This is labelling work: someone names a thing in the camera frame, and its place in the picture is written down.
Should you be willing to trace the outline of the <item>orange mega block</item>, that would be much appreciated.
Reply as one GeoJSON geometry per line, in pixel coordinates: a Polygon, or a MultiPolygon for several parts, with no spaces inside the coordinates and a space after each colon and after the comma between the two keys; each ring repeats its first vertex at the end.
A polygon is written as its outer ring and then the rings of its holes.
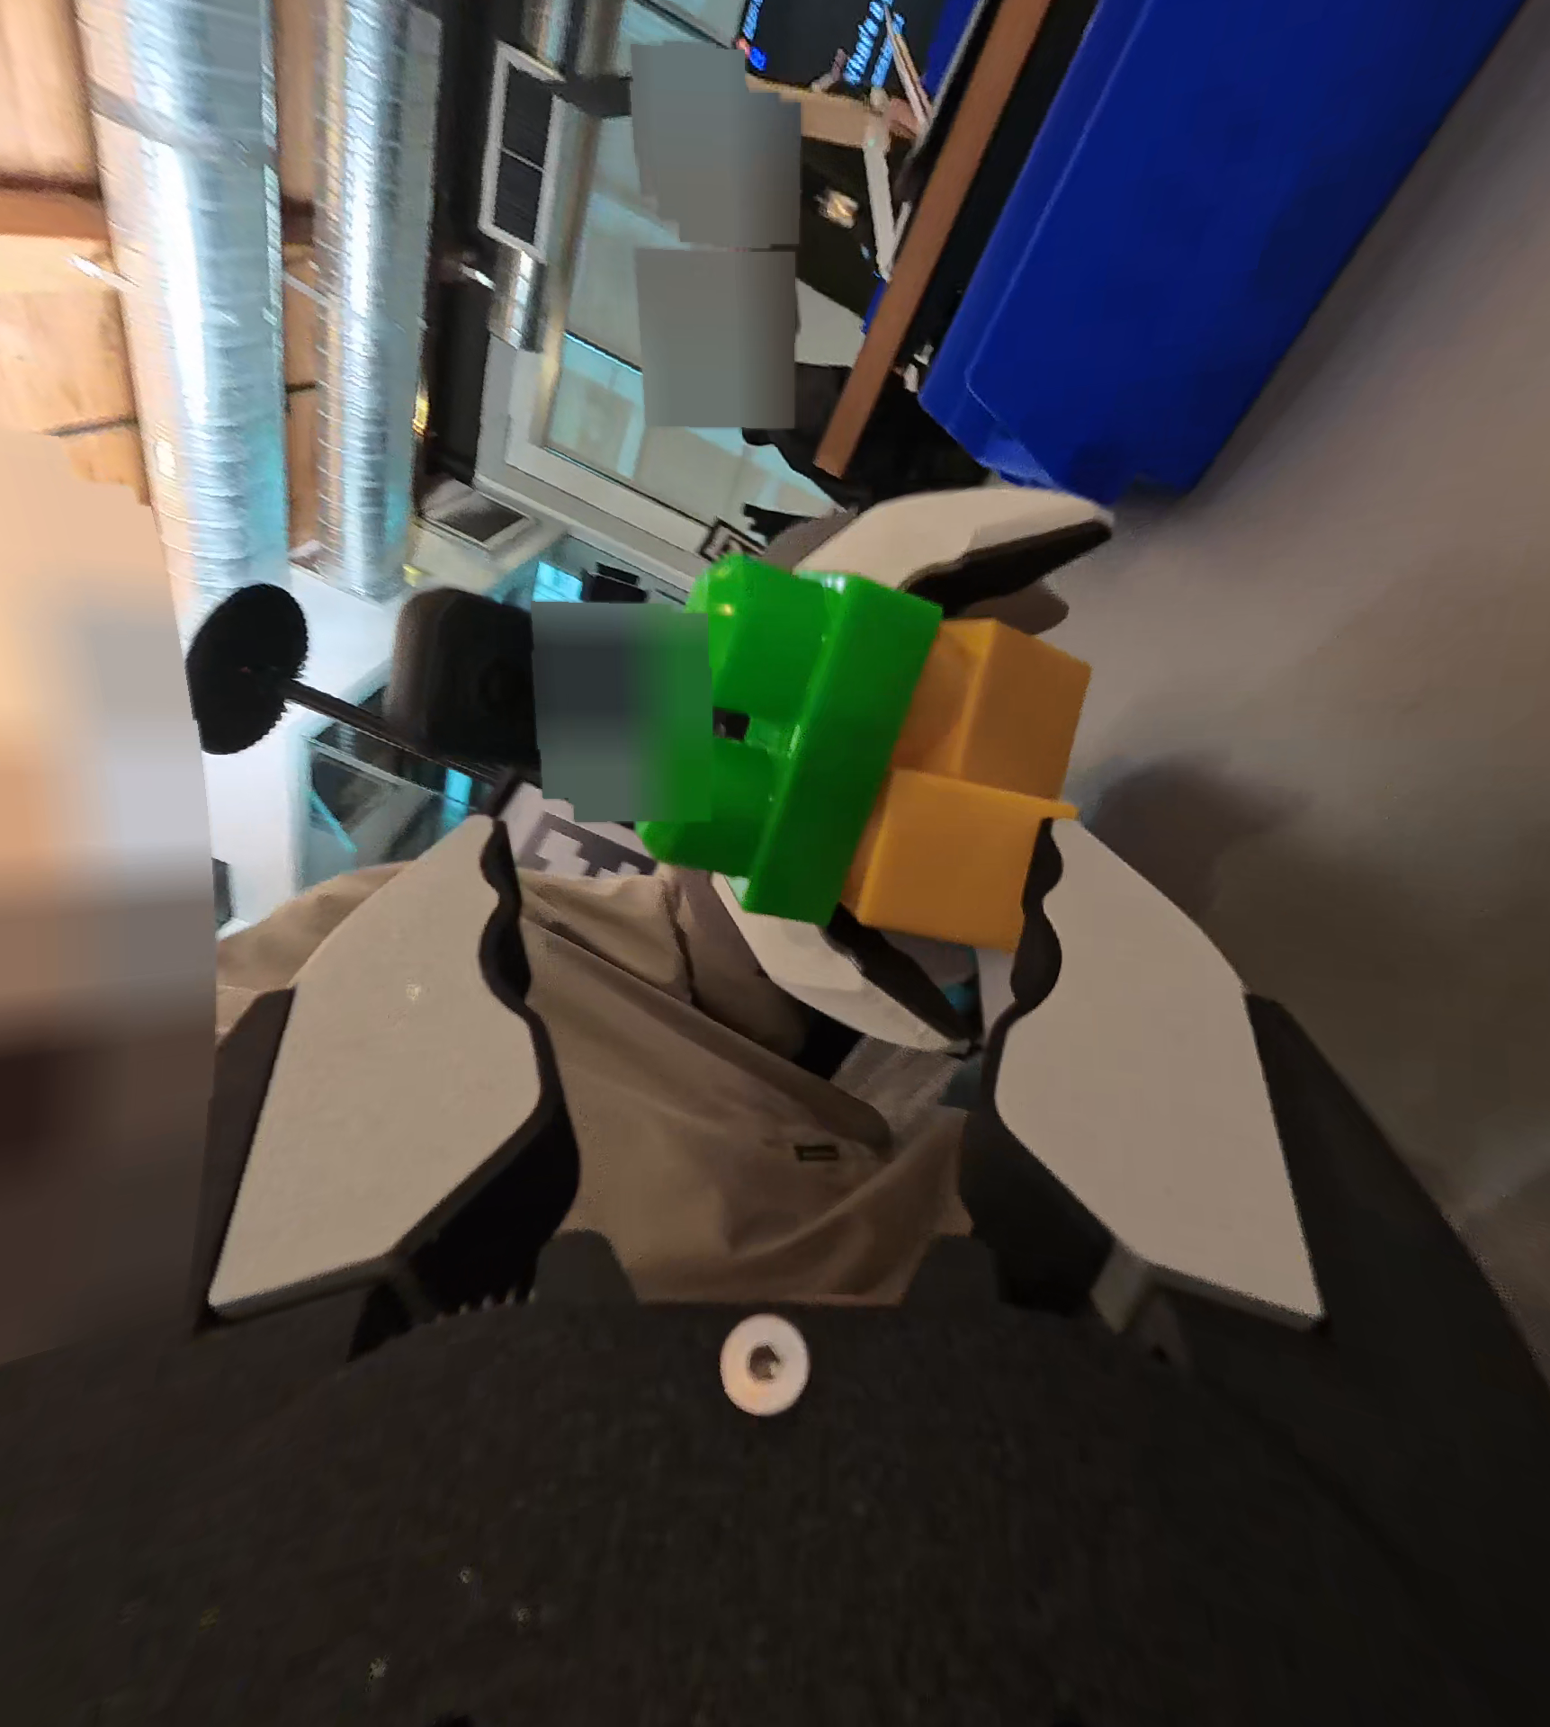
{"type": "Polygon", "coordinates": [[[898,766],[862,832],[842,904],[887,933],[1011,953],[1040,830],[1072,803],[898,766]]]}
{"type": "Polygon", "coordinates": [[[1056,802],[1092,667],[995,618],[945,620],[891,764],[1056,802]]]}

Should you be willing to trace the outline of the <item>person's beige jacket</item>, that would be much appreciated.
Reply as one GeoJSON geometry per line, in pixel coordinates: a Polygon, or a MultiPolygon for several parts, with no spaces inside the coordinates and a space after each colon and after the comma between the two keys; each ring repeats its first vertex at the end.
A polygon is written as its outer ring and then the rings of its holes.
{"type": "Polygon", "coordinates": [[[965,1113],[894,1071],[894,1100],[801,1062],[801,1003],[693,872],[519,870],[528,999],[580,1152],[560,1232],[594,1232],[655,1302],[898,1302],[970,1228],[965,1113]]]}

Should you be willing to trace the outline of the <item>green mega block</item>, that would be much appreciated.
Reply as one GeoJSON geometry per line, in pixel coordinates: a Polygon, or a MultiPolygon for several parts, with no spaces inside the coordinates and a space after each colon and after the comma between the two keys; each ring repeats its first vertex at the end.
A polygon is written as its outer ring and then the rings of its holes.
{"type": "Polygon", "coordinates": [[[648,820],[662,863],[720,874],[756,915],[826,926],[945,620],[932,598],[849,571],[787,571],[743,552],[686,605],[707,623],[707,809],[648,820]]]}

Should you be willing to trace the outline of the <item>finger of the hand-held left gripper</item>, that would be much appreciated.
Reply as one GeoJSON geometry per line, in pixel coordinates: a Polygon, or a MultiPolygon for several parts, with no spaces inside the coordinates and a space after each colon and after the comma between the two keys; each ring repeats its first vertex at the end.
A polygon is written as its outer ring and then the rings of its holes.
{"type": "Polygon", "coordinates": [[[875,1041],[959,1055],[983,1039],[979,1005],[959,1005],[893,935],[839,904],[828,922],[760,917],[760,965],[781,990],[875,1041]]]}
{"type": "Polygon", "coordinates": [[[1049,579],[1105,546],[1116,517],[1056,489],[952,487],[835,510],[787,530],[787,570],[848,573],[948,614],[1063,614],[1049,579]]]}

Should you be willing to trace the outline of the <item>dark display screen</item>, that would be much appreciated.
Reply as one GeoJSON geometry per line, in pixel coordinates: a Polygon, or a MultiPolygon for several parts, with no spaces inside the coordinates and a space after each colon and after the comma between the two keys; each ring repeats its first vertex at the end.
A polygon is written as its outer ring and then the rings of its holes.
{"type": "Polygon", "coordinates": [[[837,71],[848,93],[887,87],[894,71],[891,30],[916,60],[929,51],[941,1],[745,1],[731,35],[761,77],[810,86],[837,71]]]}

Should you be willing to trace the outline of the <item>silver ventilation duct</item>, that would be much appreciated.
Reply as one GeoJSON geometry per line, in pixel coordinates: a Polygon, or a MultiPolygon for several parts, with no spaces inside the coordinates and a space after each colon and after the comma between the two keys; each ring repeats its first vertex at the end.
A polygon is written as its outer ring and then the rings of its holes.
{"type": "Polygon", "coordinates": [[[288,573],[269,3],[82,3],[139,431],[191,614],[288,573]]]}
{"type": "Polygon", "coordinates": [[[326,1],[317,66],[317,571],[384,600],[411,539],[441,19],[420,3],[326,1]]]}

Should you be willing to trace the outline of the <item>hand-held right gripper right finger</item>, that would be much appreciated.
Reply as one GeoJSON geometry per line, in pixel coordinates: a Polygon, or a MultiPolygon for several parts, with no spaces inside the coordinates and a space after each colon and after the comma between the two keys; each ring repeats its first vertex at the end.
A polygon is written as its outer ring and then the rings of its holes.
{"type": "Polygon", "coordinates": [[[1177,1289],[1326,1312],[1238,971],[1074,818],[1038,839],[959,1188],[1008,1293],[1128,1325],[1177,1289]]]}

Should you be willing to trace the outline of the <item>wooden table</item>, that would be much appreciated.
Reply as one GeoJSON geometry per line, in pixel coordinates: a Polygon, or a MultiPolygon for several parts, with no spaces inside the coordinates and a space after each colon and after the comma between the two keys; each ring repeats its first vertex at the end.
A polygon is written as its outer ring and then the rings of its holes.
{"type": "Polygon", "coordinates": [[[907,336],[961,204],[1051,10],[1051,1],[1004,1],[990,24],[929,185],[905,228],[871,330],[819,444],[817,465],[830,476],[844,478],[851,471],[885,381],[900,370],[907,336]]]}

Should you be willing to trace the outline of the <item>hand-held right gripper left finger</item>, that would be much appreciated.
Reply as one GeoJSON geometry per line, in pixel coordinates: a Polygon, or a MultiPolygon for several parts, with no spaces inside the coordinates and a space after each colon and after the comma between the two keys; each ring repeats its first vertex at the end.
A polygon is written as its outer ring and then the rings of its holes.
{"type": "Polygon", "coordinates": [[[504,825],[468,818],[224,936],[211,1314],[359,1289],[418,1323],[533,1293],[580,1152],[522,910],[504,825]]]}

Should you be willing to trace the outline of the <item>blue storage bin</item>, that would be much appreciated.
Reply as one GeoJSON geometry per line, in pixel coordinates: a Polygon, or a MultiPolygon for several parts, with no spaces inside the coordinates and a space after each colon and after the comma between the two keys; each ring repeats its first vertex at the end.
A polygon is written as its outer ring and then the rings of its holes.
{"type": "Polygon", "coordinates": [[[1015,483],[1191,490],[1518,10],[1098,3],[920,402],[1015,483]]]}

